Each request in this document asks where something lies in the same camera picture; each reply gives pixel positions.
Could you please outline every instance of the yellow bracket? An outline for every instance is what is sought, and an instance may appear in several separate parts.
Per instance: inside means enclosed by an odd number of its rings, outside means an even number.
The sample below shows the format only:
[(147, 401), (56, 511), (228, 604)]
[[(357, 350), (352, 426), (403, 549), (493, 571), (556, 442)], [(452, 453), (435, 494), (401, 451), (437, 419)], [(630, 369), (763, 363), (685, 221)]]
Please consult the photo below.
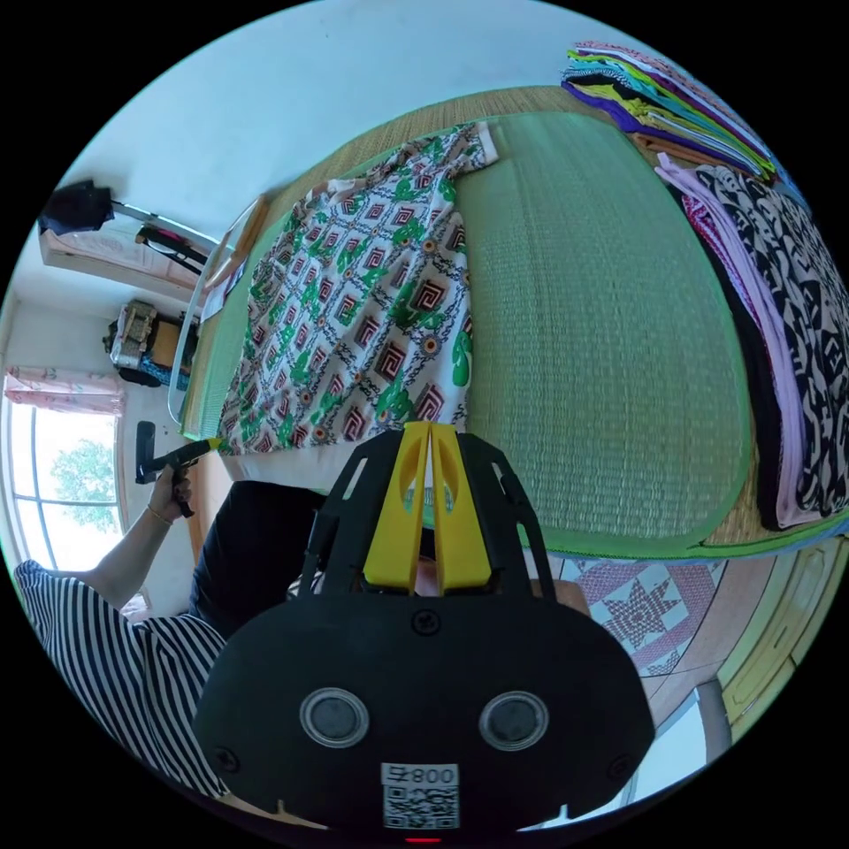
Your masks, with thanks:
[[(404, 425), (401, 447), (363, 570), (365, 579), (373, 586), (406, 589), (409, 593), (416, 586), (429, 439), (429, 423)], [(416, 488), (412, 510), (408, 512), (404, 502), (413, 481)]]
[[(450, 424), (428, 422), (404, 426), (393, 475), (366, 558), (365, 579), (373, 586), (414, 591), (429, 448), (440, 595), (446, 590), (486, 586), (492, 570), (456, 430)], [(407, 511), (404, 502), (414, 481), (412, 509)], [(451, 494), (450, 510), (447, 493)]]

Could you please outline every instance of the black pants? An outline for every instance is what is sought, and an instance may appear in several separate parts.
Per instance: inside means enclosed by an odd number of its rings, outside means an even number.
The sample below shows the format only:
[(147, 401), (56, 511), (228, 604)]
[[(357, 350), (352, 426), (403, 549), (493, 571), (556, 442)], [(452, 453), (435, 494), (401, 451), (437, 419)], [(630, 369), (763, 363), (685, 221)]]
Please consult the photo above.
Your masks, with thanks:
[[(301, 574), (315, 511), (324, 495), (293, 486), (238, 481), (198, 558), (188, 612), (230, 639), (243, 624), (286, 601)], [(421, 553), (435, 557), (433, 531)]]

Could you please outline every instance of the bracelet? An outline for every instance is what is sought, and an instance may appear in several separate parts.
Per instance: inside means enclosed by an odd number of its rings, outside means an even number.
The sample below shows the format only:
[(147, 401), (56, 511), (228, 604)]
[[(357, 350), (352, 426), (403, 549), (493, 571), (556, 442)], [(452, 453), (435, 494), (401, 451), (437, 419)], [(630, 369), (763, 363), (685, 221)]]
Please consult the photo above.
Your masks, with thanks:
[(153, 515), (154, 515), (154, 516), (155, 516), (155, 517), (156, 517), (156, 518), (157, 518), (160, 522), (165, 522), (165, 524), (167, 524), (167, 525), (168, 525), (168, 527), (171, 527), (171, 526), (174, 524), (174, 522), (169, 522), (169, 521), (168, 521), (168, 519), (166, 519), (166, 518), (165, 518), (165, 517), (164, 517), (161, 513), (157, 513), (157, 512), (156, 512), (156, 511), (155, 511), (155, 510), (154, 510), (154, 509), (153, 509), (150, 505), (148, 505), (148, 510), (149, 510), (149, 511), (150, 511), (150, 512), (151, 512), (151, 513), (152, 513), (152, 514), (153, 514)]

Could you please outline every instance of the qr code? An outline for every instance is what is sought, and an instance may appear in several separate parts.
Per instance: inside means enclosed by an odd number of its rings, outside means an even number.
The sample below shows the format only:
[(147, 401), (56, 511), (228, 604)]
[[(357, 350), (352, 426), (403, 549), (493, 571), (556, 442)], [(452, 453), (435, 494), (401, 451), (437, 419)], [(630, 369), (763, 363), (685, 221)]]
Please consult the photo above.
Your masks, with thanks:
[(456, 829), (459, 787), (384, 787), (383, 821), (389, 829)]
[(457, 829), (460, 787), (456, 764), (384, 763), (383, 823), (388, 829)]

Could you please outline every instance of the striped shirt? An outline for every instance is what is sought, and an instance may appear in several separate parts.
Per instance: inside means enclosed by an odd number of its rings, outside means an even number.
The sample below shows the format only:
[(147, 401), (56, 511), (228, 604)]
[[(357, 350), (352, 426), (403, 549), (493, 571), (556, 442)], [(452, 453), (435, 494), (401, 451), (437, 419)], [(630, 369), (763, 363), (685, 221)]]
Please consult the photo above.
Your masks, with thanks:
[(15, 570), (27, 615), (59, 675), (140, 761), (205, 796), (228, 793), (192, 731), (224, 639), (194, 616), (131, 623), (75, 577), (28, 561)]

